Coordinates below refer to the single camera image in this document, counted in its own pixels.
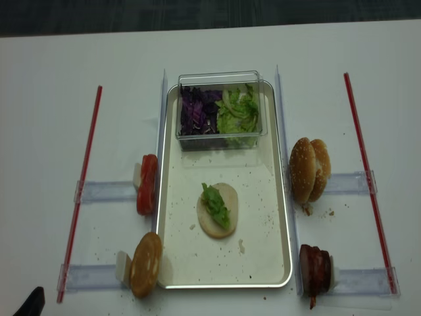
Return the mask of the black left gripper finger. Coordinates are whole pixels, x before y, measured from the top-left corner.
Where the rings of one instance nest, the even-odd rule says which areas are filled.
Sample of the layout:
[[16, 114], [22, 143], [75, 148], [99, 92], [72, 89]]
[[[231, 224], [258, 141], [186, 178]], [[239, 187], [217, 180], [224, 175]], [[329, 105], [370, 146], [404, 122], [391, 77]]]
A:
[[40, 316], [45, 305], [44, 289], [36, 287], [13, 316]]

